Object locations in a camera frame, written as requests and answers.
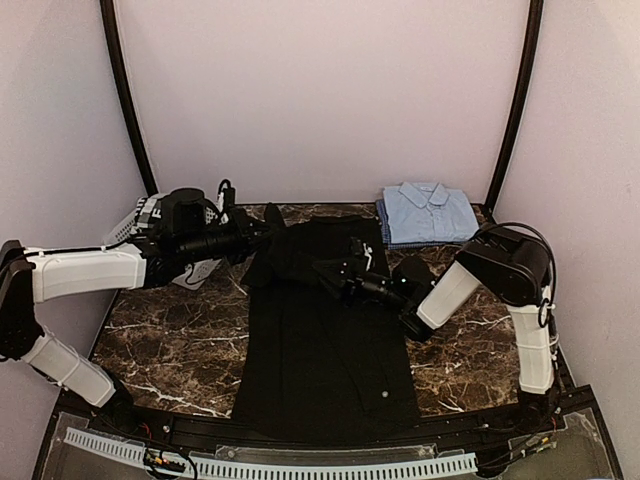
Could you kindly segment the black long sleeve shirt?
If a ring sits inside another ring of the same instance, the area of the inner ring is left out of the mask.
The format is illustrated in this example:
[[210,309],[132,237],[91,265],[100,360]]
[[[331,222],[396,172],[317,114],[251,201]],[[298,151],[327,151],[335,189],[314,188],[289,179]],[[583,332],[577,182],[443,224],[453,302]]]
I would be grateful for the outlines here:
[[282,227],[255,254],[242,279],[249,341],[232,419],[291,435],[311,418],[420,418],[396,315],[368,300],[345,305],[312,268],[349,256],[352,237],[373,247],[374,270],[387,275],[378,222],[359,215]]

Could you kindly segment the black white checkered shirt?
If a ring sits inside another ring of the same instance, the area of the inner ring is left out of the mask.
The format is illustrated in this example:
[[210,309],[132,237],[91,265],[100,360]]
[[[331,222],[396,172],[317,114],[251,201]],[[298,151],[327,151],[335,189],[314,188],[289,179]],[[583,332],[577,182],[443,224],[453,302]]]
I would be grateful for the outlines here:
[[164,194],[155,194],[149,197],[141,197],[134,210],[131,234],[142,233],[151,229],[162,218],[161,200]]

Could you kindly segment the left black frame post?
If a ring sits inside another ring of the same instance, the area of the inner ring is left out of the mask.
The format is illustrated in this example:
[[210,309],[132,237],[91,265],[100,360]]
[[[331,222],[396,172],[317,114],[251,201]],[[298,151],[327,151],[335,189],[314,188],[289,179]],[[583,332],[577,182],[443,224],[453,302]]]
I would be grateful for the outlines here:
[[112,76],[137,170],[145,193],[154,195],[159,192],[159,189],[144,144],[127,75],[124,50],[116,17],[116,2],[113,0],[100,0],[99,6]]

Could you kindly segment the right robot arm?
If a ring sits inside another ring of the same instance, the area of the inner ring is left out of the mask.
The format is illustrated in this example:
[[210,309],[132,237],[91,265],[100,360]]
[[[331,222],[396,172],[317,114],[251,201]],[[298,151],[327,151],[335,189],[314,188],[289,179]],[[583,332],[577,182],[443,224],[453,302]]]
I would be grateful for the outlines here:
[[373,270],[372,249],[355,239],[350,256],[320,260],[319,282],[341,301],[373,300],[397,314],[407,336],[428,340],[480,287],[506,306],[514,324],[519,389],[529,395],[510,413],[521,434],[534,432],[549,416],[542,395],[555,379],[556,327],[553,310],[557,268],[546,238],[519,222],[485,224],[455,253],[439,276],[418,257],[405,258],[385,277]]

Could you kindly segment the grey plastic basket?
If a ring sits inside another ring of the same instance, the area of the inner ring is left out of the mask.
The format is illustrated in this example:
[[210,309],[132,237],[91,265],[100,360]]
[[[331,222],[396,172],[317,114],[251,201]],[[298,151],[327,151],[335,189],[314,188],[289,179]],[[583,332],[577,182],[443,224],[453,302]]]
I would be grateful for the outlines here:
[[[130,233],[130,229],[133,224],[134,210],[125,216],[109,234],[103,237],[103,243],[105,245],[133,241],[134,239],[159,240],[161,238],[155,229],[156,224],[151,229],[142,233]],[[170,266],[169,260],[157,260],[155,263],[154,273],[149,272],[145,277],[145,281],[153,280],[149,285],[149,288],[165,286],[168,281],[171,280],[176,285],[190,290],[197,290],[215,270],[219,263],[219,259],[203,260],[198,262],[180,260],[176,265]]]

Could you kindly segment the light blue folded shirt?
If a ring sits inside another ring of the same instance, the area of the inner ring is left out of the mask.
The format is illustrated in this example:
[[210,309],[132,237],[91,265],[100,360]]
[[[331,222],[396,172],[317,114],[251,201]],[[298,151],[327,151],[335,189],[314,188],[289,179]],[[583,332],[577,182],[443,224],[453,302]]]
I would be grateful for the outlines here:
[[478,230],[466,194],[436,182],[403,182],[383,189],[393,243],[460,243]]

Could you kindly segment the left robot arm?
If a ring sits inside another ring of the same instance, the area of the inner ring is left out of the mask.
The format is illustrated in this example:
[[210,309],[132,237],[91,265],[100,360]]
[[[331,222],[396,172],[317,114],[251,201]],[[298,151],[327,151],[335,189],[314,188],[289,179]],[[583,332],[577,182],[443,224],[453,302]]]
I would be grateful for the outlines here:
[[36,304],[103,290],[163,287],[201,261],[244,261],[275,230],[274,224],[234,208],[222,225],[181,227],[176,232],[162,228],[108,246],[42,250],[8,241],[1,248],[1,358],[29,364],[102,409],[103,421],[117,434],[134,435],[141,415],[126,402],[127,390],[42,326],[35,316]]

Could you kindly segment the black front rail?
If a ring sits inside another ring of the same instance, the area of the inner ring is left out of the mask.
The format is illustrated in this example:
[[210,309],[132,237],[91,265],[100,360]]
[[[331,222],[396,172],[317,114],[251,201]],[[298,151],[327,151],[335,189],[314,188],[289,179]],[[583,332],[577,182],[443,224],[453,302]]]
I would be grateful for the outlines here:
[[256,448],[374,449],[436,443],[451,448],[508,450],[510,438],[532,438],[556,425],[553,407],[547,411],[524,411],[516,405],[482,412],[415,418],[395,422],[383,416],[357,423],[346,420],[304,419],[289,435],[283,429],[260,430],[234,419],[172,414],[142,408],[122,399],[104,408],[91,409],[95,427],[107,428],[126,437],[136,437],[158,448],[174,451],[211,451],[224,442]]

